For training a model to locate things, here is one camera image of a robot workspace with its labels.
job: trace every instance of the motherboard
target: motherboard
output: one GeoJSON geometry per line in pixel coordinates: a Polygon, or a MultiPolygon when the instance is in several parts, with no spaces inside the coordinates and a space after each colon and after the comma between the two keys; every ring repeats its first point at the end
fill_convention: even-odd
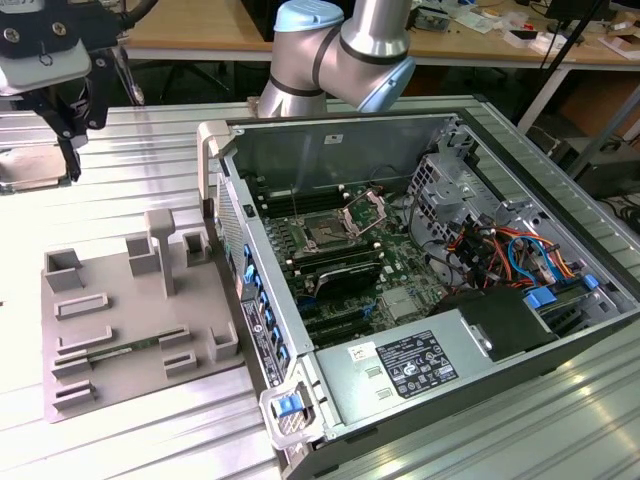
{"type": "Polygon", "coordinates": [[[352,185],[265,203],[267,235],[317,347],[424,318],[445,296],[398,200],[352,185]],[[333,208],[318,210],[325,205],[333,208]]]}

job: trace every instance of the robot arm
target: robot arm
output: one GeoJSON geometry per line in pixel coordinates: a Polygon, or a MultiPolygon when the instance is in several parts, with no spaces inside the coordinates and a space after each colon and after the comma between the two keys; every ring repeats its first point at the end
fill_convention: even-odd
{"type": "Polygon", "coordinates": [[[321,0],[278,10],[271,75],[259,117],[326,111],[325,92],[370,113],[388,109],[413,75],[406,31],[411,0],[358,0],[353,17],[321,0]]]}
{"type": "Polygon", "coordinates": [[[107,95],[116,76],[112,49],[120,34],[133,28],[157,1],[142,0],[123,13],[106,9],[98,0],[0,5],[0,95],[21,95],[25,106],[54,130],[69,180],[80,176],[76,148],[86,143],[87,129],[101,129],[106,123],[107,95]],[[65,102],[56,85],[83,77],[79,97],[65,102]]]}

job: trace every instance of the sticker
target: sticker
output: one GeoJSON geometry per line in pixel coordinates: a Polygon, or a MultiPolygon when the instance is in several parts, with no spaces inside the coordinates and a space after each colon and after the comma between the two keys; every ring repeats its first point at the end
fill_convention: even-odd
{"type": "Polygon", "coordinates": [[[338,143],[342,143],[342,139],[344,138],[344,135],[339,134],[339,135],[327,135],[326,137],[324,137],[324,144],[325,145],[335,145],[338,143]]]}
{"type": "Polygon", "coordinates": [[[360,345],[349,347],[347,350],[349,351],[349,355],[351,355],[351,359],[354,362],[359,362],[365,358],[375,357],[376,344],[373,342],[361,343],[360,345]]]}
{"type": "Polygon", "coordinates": [[[382,345],[376,351],[402,398],[411,398],[458,378],[431,330],[382,345]]]}

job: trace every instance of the power supply label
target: power supply label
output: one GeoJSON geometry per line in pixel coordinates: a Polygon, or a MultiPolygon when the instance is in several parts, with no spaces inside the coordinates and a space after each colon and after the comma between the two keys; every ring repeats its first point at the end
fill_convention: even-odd
{"type": "Polygon", "coordinates": [[[402,398],[411,398],[458,378],[431,330],[382,345],[376,351],[402,398]]]}

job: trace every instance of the screw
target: screw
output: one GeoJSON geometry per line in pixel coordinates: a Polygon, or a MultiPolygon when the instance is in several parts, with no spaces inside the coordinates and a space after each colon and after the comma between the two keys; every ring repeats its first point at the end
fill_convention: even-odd
{"type": "Polygon", "coordinates": [[[60,22],[54,23],[53,25],[51,25],[51,28],[53,29],[53,33],[55,33],[59,37],[64,37],[67,34],[67,27],[65,27],[60,22]]]}
{"type": "Polygon", "coordinates": [[[20,41],[20,34],[14,28],[4,29],[4,38],[11,43],[18,43],[20,41]]]}

